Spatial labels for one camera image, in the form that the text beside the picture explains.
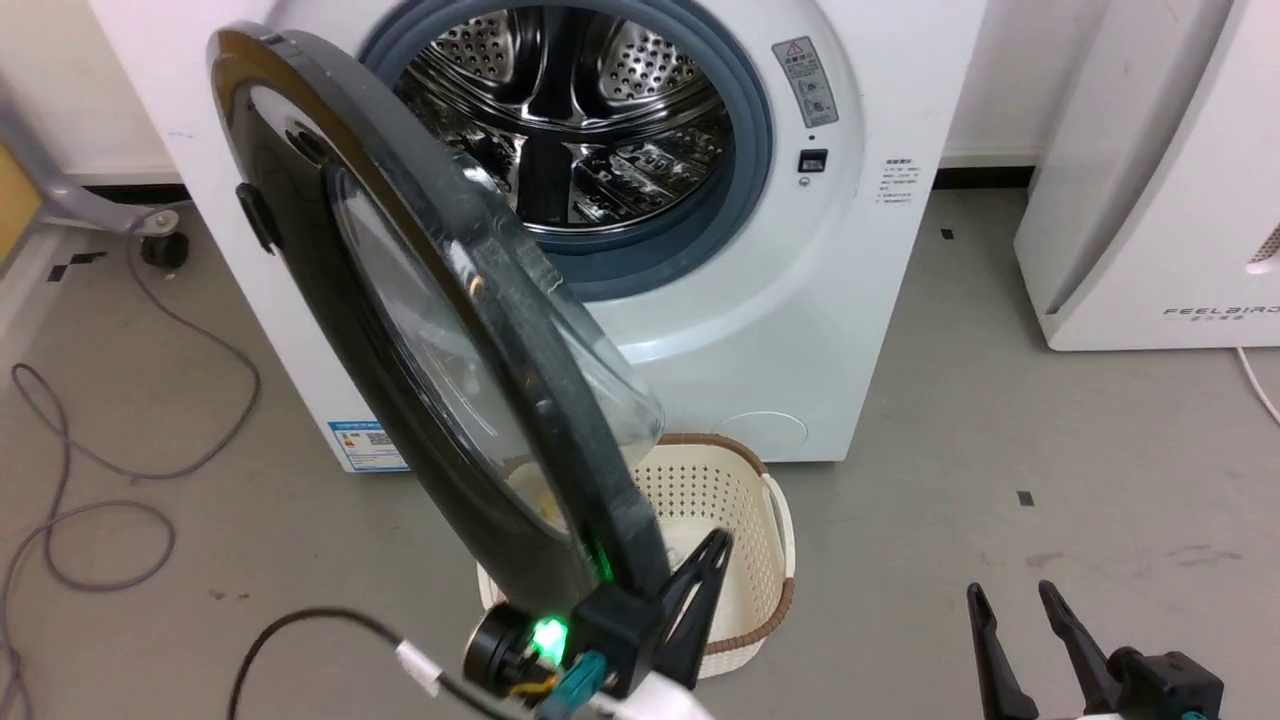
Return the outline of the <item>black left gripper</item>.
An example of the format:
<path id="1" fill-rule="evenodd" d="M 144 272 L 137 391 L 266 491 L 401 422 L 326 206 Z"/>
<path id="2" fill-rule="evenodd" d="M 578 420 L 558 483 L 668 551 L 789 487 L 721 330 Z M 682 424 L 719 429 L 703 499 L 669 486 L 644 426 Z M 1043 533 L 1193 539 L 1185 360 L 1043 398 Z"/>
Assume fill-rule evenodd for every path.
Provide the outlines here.
<path id="1" fill-rule="evenodd" d="M 521 701 L 623 700 L 652 669 L 692 691 L 732 551 L 730 530 L 710 530 L 666 583 L 662 606 L 614 584 L 562 615 L 495 603 L 467 643 L 463 678 Z"/>

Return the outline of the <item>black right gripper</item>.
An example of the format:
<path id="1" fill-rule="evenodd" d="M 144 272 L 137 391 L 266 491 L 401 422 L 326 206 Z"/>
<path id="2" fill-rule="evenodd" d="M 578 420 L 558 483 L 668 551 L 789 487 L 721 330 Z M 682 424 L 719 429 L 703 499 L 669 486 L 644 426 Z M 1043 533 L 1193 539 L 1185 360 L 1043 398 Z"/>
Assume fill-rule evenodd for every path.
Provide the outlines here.
<path id="1" fill-rule="evenodd" d="M 1107 660 L 1056 584 L 1039 580 L 1038 593 L 1068 651 L 1085 715 L 1117 711 L 1125 720 L 1221 720 L 1225 685 L 1207 667 L 1180 651 L 1144 655 L 1117 648 Z M 1038 720 L 1039 710 L 1015 678 L 979 583 L 968 585 L 966 609 L 984 720 Z"/>

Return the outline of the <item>black round glass washer door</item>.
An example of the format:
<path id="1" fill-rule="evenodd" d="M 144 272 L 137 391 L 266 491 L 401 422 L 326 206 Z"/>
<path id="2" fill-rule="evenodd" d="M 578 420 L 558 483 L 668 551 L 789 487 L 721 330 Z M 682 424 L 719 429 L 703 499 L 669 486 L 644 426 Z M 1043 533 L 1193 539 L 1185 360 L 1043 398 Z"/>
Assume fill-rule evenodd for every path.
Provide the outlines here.
<path id="1" fill-rule="evenodd" d="M 207 65 L 259 243 L 506 597 L 564 616 L 607 582 L 659 594 L 632 469 L 660 405 L 490 176 L 316 35 L 238 20 Z"/>

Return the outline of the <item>white front-load washing machine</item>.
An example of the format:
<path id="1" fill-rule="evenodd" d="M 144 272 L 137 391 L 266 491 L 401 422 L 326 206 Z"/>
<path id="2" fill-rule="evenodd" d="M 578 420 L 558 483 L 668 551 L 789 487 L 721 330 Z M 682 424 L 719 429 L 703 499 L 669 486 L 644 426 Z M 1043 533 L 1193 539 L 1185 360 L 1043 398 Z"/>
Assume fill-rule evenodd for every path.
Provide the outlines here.
<path id="1" fill-rule="evenodd" d="M 378 420 L 241 208 L 207 50 L 215 29 L 248 20 L 325 38 L 380 79 L 358 55 L 403 0 L 87 1 L 346 471 L 328 423 Z M 858 427 L 988 0 L 698 3 L 741 44 L 771 109 L 758 205 L 709 263 L 658 290 L 588 301 L 561 275 L 660 401 L 667 432 L 724 436 L 765 461 L 836 462 Z M 771 49 L 801 36 L 820 56 L 837 123 L 804 126 Z M 823 173 L 797 173 L 804 149 L 829 151 Z"/>

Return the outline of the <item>grey-blue rubber door gasket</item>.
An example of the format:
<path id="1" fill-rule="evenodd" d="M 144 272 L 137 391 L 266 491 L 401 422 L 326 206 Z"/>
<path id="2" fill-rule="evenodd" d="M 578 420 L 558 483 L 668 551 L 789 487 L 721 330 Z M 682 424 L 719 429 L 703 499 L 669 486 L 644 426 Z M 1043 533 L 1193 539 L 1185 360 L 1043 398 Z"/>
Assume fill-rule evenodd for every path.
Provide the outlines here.
<path id="1" fill-rule="evenodd" d="M 403 0 L 375 27 L 358 59 L 394 91 L 413 56 L 442 31 L 504 6 L 556 5 L 621 15 L 689 53 L 724 100 L 730 156 L 709 188 L 660 219 L 609 234 L 541 234 L 541 251 L 580 299 L 607 301 L 676 282 L 712 260 L 745 227 L 771 165 L 771 109 L 758 73 L 724 24 L 698 0 Z"/>

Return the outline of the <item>cream perforated laundry basket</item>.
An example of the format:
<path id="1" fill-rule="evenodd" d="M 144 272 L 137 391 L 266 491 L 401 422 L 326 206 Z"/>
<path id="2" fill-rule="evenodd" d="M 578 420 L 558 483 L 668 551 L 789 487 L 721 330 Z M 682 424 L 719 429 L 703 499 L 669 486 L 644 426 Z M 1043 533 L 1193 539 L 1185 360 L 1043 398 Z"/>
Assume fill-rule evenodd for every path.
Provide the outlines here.
<path id="1" fill-rule="evenodd" d="M 658 519 L 675 571 L 708 532 L 730 530 L 733 551 L 698 680 L 741 667 L 786 619 L 796 546 L 780 486 L 746 445 L 712 433 L 662 436 L 634 464 L 634 479 Z M 477 570 L 486 611 L 506 601 Z"/>

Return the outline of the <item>blue energy label sticker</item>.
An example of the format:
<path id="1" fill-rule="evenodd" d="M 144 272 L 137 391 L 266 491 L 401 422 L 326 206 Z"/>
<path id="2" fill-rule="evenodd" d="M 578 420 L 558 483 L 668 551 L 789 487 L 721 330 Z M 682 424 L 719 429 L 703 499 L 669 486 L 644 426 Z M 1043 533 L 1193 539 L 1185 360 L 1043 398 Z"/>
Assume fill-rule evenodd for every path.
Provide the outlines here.
<path id="1" fill-rule="evenodd" d="M 410 468 L 379 421 L 329 421 L 332 446 L 351 473 L 403 473 Z"/>

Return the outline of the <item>white Feelbird appliance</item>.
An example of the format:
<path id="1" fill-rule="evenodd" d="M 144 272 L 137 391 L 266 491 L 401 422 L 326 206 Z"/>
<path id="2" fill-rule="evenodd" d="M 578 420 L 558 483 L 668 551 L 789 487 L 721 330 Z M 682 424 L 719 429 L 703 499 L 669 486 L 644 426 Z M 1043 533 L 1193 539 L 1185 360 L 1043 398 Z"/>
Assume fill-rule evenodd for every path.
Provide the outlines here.
<path id="1" fill-rule="evenodd" d="M 1110 0 L 1014 249 L 1055 351 L 1280 348 L 1280 0 Z"/>

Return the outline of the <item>stainless steel washer drum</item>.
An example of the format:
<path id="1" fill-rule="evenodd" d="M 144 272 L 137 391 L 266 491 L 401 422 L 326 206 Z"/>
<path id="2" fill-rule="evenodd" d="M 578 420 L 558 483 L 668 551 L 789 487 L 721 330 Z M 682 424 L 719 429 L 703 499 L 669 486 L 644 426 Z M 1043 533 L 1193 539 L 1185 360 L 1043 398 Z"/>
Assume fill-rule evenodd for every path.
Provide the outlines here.
<path id="1" fill-rule="evenodd" d="M 585 8 L 468 18 L 426 44 L 394 91 L 541 234 L 660 219 L 709 188 L 733 146 L 727 105 L 689 53 Z"/>

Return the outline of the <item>grey warning sticker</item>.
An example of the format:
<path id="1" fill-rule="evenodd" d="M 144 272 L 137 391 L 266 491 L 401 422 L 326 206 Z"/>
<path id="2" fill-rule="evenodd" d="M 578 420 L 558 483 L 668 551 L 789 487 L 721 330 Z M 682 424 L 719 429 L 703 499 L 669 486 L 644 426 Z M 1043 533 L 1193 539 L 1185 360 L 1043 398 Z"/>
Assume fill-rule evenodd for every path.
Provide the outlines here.
<path id="1" fill-rule="evenodd" d="M 838 122 L 838 109 L 820 56 L 809 36 L 786 40 L 772 47 L 786 74 L 806 128 Z"/>

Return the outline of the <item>black caster wheel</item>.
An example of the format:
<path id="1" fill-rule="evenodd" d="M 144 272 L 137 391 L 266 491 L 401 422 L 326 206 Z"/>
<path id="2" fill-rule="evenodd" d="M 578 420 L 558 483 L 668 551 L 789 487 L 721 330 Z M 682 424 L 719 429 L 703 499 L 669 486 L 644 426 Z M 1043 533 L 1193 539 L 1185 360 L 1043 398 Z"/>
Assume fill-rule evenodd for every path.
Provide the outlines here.
<path id="1" fill-rule="evenodd" d="M 182 232 L 146 236 L 140 243 L 140 259 L 164 272 L 177 272 L 189 259 L 189 238 Z"/>

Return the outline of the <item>black floor tape strips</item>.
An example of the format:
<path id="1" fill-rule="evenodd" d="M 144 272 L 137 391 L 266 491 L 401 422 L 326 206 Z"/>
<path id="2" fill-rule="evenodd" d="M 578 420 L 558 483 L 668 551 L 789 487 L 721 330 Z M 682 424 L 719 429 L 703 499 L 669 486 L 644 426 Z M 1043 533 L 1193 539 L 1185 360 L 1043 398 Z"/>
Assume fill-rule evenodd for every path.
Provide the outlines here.
<path id="1" fill-rule="evenodd" d="M 108 252 L 105 251 L 92 251 L 92 252 L 74 252 L 64 263 L 55 263 L 50 266 L 46 282 L 58 283 L 61 282 L 64 275 L 72 266 L 88 265 L 96 263 L 99 259 L 105 258 Z"/>

